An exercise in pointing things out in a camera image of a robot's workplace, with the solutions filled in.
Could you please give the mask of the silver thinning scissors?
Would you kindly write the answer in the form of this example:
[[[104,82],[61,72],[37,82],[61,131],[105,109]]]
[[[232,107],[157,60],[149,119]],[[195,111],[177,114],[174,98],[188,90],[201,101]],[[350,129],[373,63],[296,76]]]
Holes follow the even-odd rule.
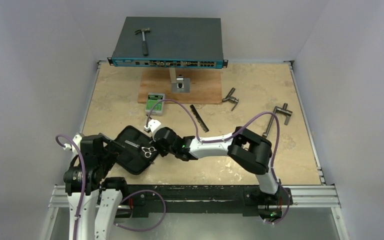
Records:
[[[129,141],[129,140],[125,140],[124,142],[130,146],[133,146],[133,147],[141,150],[146,158],[150,158],[152,156],[152,154],[157,151],[153,146],[145,147],[145,146],[141,146],[141,145],[136,144],[136,143]]]

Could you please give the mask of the black zipper tool case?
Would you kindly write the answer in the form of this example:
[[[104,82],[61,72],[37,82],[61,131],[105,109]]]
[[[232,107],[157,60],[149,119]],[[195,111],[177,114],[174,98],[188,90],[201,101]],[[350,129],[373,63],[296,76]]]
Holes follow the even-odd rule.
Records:
[[[152,138],[132,125],[126,126],[114,140],[125,146],[125,150],[117,158],[116,163],[133,175],[139,175],[145,171],[159,154],[156,151],[150,158],[146,158],[141,150],[125,143],[125,140],[128,140],[143,147],[154,147]]]

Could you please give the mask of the black hair comb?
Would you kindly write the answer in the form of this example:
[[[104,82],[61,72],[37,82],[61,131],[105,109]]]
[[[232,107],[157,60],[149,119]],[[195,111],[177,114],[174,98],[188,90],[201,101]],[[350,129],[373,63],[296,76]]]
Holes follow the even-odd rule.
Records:
[[[205,133],[208,133],[210,130],[209,130],[208,126],[205,124],[205,122],[202,119],[202,117],[200,116],[200,114],[198,113],[196,107],[193,104],[191,104],[189,107],[190,107],[190,110],[191,110],[192,114],[196,118],[198,124],[201,126],[202,130]]]

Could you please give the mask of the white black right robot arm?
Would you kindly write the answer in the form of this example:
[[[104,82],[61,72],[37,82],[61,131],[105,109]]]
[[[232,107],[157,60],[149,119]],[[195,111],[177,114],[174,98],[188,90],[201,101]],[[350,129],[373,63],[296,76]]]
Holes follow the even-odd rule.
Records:
[[[255,174],[262,200],[268,204],[280,198],[279,182],[275,177],[271,160],[275,154],[272,143],[266,138],[244,129],[231,139],[214,142],[218,137],[180,137],[169,127],[152,130],[152,140],[162,156],[174,155],[182,161],[206,157],[230,157],[249,173]]]

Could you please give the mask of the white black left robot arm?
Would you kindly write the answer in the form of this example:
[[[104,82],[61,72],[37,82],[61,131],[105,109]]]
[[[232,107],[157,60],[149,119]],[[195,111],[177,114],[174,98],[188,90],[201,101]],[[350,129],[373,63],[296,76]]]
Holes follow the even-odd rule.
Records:
[[[120,155],[121,145],[102,133],[55,140],[73,154],[63,175],[69,206],[69,239],[107,240],[118,206],[129,199],[124,177],[107,177]]]

